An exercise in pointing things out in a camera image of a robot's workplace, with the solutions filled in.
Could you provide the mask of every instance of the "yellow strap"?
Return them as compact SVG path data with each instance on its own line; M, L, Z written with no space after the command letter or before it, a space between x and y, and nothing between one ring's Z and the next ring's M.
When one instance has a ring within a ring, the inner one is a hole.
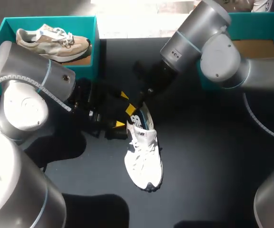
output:
M136 110L136 108L132 104L129 104L129 106L126 109L126 113L129 116L131 116L134 113L135 110Z
M120 121L116 121L116 126L115 127L122 127L124 126L125 124L120 122Z
M121 91L121 96L128 99L128 97L126 96L126 94L124 92Z

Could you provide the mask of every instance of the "white sneaker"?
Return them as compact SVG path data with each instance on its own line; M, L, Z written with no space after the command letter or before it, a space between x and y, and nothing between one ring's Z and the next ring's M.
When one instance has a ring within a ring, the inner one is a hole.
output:
M18 45L58 62L72 61L82 56L90 46L86 37L74 36L46 24L36 31L18 29L16 40Z
M124 158L132 181L142 190L152 192L160 188L163 167L159 154L157 133L151 114L143 104L127 122L127 135L131 142Z

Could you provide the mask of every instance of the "shoe tongue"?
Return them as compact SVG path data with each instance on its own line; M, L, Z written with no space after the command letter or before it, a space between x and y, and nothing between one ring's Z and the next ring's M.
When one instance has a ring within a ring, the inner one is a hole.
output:
M150 146L156 138L155 130L144 130L141 128L134 127L134 133L139 143Z
M36 39L40 39L41 36L47 36L47 37L50 37L50 38L53 38L53 39L60 39L60 38L64 38L63 35L60 35L60 34L57 34L56 32L53 31L53 28L44 24L42 25L41 28L39 28L37 30L37 33L36 33Z

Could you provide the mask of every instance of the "shoe box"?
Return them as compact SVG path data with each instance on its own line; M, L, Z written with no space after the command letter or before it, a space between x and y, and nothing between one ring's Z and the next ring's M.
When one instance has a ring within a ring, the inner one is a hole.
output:
M66 68L76 73L76 79L98 77L100 40L96 16L60 16L60 17L22 17L4 18L0 26L0 45L6 40L16 43L16 31L20 29L34 31L43 24L53 28L62 28L76 36L87 37L91 42L87 57L64 63Z

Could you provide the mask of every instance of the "black table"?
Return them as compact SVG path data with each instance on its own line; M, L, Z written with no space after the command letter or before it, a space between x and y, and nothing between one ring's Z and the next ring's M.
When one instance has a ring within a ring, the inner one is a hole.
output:
M132 65L141 60L150 67L159 61L166 41L102 40L102 74L133 96L139 82ZM54 134L44 137L50 143L45 155L59 156L58 160L75 157L52 162L46 169L65 193L67 226L256 227L253 199L274 170L274 138L251 120L241 94L203 91L192 67L147 104L162 147L164 169L161 189L154 193L139 190L127 174L128 140L108 141L103 134L95 138L81 133L76 119L57 108L50 112L54 130L42 135ZM51 144L58 139L61 144ZM37 163L43 158L43 145L43 141L37 146L33 143L26 150Z

